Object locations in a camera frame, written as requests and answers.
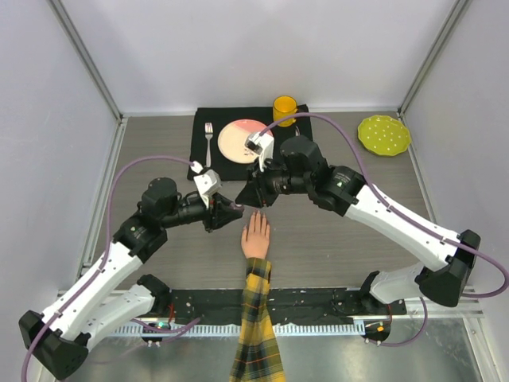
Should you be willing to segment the purple nail polish bottle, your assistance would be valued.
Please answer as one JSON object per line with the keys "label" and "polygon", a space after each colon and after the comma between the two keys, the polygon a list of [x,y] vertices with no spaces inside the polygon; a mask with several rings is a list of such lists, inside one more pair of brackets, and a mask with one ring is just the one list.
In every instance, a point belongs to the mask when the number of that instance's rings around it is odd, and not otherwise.
{"label": "purple nail polish bottle", "polygon": [[239,205],[236,203],[234,203],[232,206],[233,206],[233,209],[238,210],[238,211],[243,211],[245,209],[245,207],[243,205]]}

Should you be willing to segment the yellow plaid sleeve forearm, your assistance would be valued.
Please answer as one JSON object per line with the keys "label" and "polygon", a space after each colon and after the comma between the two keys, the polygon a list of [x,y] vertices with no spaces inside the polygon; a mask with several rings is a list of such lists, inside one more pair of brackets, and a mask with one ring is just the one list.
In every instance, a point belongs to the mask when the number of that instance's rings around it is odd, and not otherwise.
{"label": "yellow plaid sleeve forearm", "polygon": [[241,328],[230,381],[285,381],[286,375],[267,308],[271,264],[247,260],[241,303]]}

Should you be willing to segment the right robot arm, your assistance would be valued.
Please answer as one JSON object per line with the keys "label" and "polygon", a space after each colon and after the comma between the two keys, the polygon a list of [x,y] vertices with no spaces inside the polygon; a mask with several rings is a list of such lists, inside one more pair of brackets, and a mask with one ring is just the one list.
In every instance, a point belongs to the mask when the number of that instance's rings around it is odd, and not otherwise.
{"label": "right robot arm", "polygon": [[274,140],[268,134],[250,134],[245,149],[257,159],[247,170],[237,204],[261,209],[280,195],[305,194],[318,208],[373,228],[418,259],[412,267],[370,273],[359,294],[363,311],[377,314],[389,303],[418,297],[457,306],[475,263],[471,251],[480,245],[476,233],[435,225],[383,194],[362,174],[330,166],[305,136],[283,142],[281,161],[272,158]]}

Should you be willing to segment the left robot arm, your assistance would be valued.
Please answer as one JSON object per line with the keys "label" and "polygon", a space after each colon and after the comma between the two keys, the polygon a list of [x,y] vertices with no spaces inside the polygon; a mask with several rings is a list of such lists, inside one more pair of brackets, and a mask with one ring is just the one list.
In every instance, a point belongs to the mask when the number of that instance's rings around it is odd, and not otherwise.
{"label": "left robot arm", "polygon": [[200,222],[212,232],[243,216],[243,207],[220,194],[217,174],[195,178],[196,192],[182,196],[168,177],[153,179],[136,212],[112,236],[92,267],[52,305],[25,312],[18,324],[29,355],[57,380],[65,380],[110,332],[143,314],[159,318],[171,291],[153,275],[141,277],[126,293],[106,298],[168,240],[167,231]]}

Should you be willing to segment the mannequin hand with painted nails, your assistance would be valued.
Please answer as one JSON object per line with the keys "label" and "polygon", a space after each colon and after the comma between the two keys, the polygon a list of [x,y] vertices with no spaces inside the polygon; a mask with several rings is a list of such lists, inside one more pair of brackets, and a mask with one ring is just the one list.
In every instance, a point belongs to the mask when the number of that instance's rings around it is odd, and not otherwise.
{"label": "mannequin hand with painted nails", "polygon": [[249,224],[243,228],[241,248],[247,259],[266,259],[270,246],[270,224],[266,215],[253,211]]}

